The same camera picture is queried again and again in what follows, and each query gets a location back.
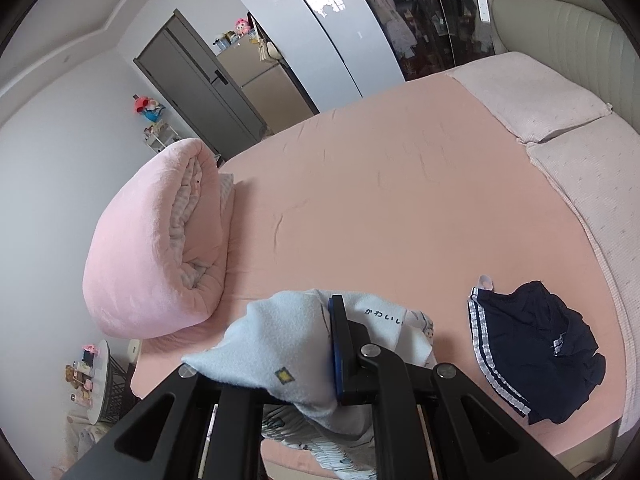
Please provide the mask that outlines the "light blue cartoon pajama garment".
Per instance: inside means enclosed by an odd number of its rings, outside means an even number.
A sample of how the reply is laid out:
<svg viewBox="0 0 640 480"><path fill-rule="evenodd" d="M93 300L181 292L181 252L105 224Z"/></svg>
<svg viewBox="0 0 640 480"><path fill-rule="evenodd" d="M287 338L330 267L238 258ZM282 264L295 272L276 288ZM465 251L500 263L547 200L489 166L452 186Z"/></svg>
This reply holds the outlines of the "light blue cartoon pajama garment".
<svg viewBox="0 0 640 480"><path fill-rule="evenodd" d="M309 453L340 479L373 479L372 412L337 403L331 347L330 295L277 292L253 301L219 344L183 363L215 382L264 389L264 438Z"/></svg>

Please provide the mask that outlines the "navy striped shorts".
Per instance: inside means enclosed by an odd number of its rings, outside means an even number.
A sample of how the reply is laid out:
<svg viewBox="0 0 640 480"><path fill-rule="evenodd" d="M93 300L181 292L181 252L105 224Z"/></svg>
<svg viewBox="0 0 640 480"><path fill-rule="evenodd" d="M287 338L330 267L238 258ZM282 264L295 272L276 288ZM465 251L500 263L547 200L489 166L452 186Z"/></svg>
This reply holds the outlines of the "navy striped shorts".
<svg viewBox="0 0 640 480"><path fill-rule="evenodd" d="M499 294L482 275L466 307L480 371L529 424L566 422L602 384L606 361L589 325L540 281Z"/></svg>

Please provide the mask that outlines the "rolled pink quilt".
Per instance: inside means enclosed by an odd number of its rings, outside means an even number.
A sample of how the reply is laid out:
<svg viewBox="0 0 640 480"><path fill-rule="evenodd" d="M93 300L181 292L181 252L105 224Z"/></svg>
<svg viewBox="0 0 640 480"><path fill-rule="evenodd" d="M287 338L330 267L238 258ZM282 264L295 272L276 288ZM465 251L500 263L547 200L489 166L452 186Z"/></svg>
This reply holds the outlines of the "rolled pink quilt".
<svg viewBox="0 0 640 480"><path fill-rule="evenodd" d="M198 139L168 146L141 167L99 218L82 292L104 334L151 339L208 320L224 291L234 202Z"/></svg>

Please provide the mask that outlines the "pink bed sheet mattress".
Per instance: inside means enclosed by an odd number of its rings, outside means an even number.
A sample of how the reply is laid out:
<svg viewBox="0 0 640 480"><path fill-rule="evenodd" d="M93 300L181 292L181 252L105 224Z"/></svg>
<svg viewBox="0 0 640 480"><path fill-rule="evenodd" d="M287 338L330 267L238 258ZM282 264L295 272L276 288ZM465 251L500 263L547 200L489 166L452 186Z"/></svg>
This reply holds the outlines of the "pink bed sheet mattress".
<svg viewBox="0 0 640 480"><path fill-rule="evenodd" d="M425 312L436 358L482 384L466 300L540 281L590 326L602 384L532 435L561 454L617 422L626 362L614 301L574 212L522 144L454 78L433 75L329 110L224 164L234 177L224 292L204 323L141 347L146 396L187 353L213 347L246 305L281 290L368 292Z"/></svg>

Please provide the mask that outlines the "near pink-grey pillow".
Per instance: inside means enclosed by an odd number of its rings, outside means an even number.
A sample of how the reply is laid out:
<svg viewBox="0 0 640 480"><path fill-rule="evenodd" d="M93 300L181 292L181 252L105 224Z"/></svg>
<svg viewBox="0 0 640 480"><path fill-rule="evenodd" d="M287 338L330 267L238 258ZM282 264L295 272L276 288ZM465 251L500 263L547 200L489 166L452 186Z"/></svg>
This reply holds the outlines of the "near pink-grey pillow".
<svg viewBox="0 0 640 480"><path fill-rule="evenodd" d="M639 133L616 114L526 146L584 229L622 333L626 392L619 434L639 421Z"/></svg>

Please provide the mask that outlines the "pink-grey pillow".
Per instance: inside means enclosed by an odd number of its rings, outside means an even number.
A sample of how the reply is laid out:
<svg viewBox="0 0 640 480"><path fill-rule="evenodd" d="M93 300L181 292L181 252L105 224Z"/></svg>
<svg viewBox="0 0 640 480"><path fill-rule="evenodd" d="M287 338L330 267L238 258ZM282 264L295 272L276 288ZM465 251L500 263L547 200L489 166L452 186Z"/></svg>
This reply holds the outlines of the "pink-grey pillow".
<svg viewBox="0 0 640 480"><path fill-rule="evenodd" d="M541 143L612 114L591 91L520 52L448 72L523 143Z"/></svg>
<svg viewBox="0 0 640 480"><path fill-rule="evenodd" d="M619 434L639 421L639 133L616 114L526 146L584 229L622 333L626 392Z"/></svg>

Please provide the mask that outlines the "beige cabinet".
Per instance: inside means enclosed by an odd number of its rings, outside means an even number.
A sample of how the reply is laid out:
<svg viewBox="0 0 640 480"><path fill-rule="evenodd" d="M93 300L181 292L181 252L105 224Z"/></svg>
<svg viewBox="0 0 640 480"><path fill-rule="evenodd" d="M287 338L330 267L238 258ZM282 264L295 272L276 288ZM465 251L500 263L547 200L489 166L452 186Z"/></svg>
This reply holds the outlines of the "beige cabinet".
<svg viewBox="0 0 640 480"><path fill-rule="evenodd" d="M270 132L278 133L317 114L284 64L273 58L263 60L258 43L250 38L243 37L222 50L217 60L262 116Z"/></svg>

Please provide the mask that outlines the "grey room door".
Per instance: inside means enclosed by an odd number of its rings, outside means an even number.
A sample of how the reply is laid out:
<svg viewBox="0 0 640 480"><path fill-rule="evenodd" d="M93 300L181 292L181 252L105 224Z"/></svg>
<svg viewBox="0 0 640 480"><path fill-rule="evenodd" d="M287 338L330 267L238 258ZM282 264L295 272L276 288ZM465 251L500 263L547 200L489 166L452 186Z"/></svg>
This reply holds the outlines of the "grey room door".
<svg viewBox="0 0 640 480"><path fill-rule="evenodd" d="M221 159L232 159L265 136L264 118L178 10L134 64Z"/></svg>

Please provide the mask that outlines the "far pink-grey pillow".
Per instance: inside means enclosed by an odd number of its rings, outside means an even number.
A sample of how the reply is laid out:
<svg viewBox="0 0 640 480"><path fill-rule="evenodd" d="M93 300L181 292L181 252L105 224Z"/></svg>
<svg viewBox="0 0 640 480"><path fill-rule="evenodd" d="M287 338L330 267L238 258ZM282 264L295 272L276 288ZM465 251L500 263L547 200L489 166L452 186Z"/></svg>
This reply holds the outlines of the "far pink-grey pillow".
<svg viewBox="0 0 640 480"><path fill-rule="evenodd" d="M612 114L591 91L520 52L448 72L523 143L541 143Z"/></svg>

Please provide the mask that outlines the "white glossy wardrobe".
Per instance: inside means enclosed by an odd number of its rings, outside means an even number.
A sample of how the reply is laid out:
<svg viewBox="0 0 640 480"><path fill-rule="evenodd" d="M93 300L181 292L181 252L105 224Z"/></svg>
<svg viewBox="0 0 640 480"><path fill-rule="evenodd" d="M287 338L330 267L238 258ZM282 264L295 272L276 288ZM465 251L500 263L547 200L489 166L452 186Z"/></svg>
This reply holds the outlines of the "white glossy wardrobe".
<svg viewBox="0 0 640 480"><path fill-rule="evenodd" d="M241 0L320 112L405 81L366 0Z"/></svg>

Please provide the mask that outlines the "dark glass wardrobe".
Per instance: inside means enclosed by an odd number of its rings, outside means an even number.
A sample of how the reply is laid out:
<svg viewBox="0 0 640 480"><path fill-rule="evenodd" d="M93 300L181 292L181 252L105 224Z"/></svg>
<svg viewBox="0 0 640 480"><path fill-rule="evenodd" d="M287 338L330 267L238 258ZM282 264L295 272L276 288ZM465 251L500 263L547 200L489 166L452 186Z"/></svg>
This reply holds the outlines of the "dark glass wardrobe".
<svg viewBox="0 0 640 480"><path fill-rule="evenodd" d="M495 53L480 0L366 0L407 80Z"/></svg>

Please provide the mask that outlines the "grey-green padded headboard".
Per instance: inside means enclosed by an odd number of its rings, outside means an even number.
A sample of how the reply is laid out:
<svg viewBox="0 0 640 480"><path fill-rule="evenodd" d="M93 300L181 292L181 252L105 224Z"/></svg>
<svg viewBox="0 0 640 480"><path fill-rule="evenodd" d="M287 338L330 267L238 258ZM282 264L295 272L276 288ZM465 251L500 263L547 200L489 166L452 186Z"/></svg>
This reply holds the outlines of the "grey-green padded headboard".
<svg viewBox="0 0 640 480"><path fill-rule="evenodd" d="M639 55L602 0L488 0L495 51L521 52L639 128Z"/></svg>

